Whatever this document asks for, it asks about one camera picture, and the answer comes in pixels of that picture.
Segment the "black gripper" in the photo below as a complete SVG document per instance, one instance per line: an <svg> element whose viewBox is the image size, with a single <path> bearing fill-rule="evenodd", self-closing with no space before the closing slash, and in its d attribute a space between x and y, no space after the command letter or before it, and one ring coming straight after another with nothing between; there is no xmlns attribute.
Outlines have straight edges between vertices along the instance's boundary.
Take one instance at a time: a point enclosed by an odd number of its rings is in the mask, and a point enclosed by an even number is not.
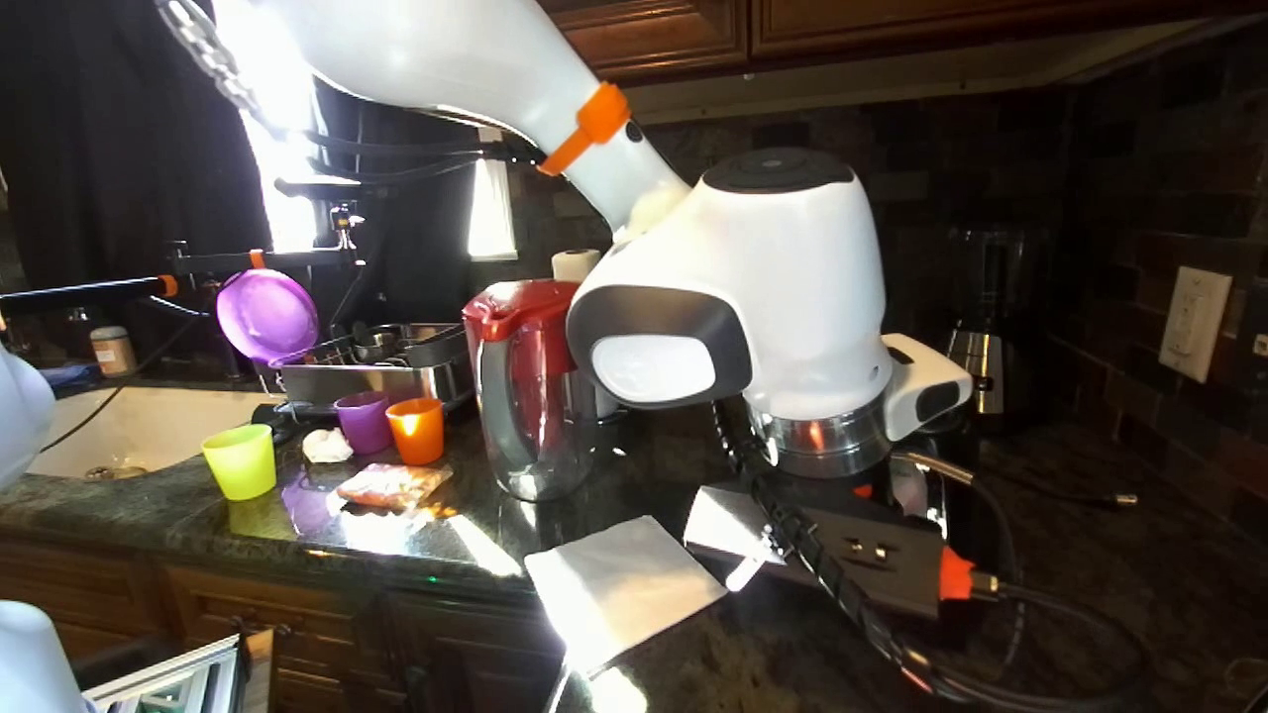
<svg viewBox="0 0 1268 713"><path fill-rule="evenodd" d="M805 505L805 520L809 533L871 607L904 619L939 613L942 533L931 522L869 505ZM686 547L712 561L809 582L791 547L773 533L768 510L737 487L711 484L695 495Z"/></svg>

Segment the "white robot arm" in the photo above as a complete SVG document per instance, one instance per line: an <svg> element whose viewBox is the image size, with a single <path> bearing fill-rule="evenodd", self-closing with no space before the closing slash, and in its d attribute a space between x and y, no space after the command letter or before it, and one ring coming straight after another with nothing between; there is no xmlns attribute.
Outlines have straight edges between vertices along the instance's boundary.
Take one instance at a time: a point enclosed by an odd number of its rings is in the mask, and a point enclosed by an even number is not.
<svg viewBox="0 0 1268 713"><path fill-rule="evenodd" d="M846 487L968 401L968 372L884 324L859 172L747 151L678 178L535 0L262 0L309 72L357 100L521 135L612 224L567 312L575 363L629 406L749 406L768 547L846 601L931 613L990 582L931 522ZM784 484L839 495L815 510Z"/></svg>

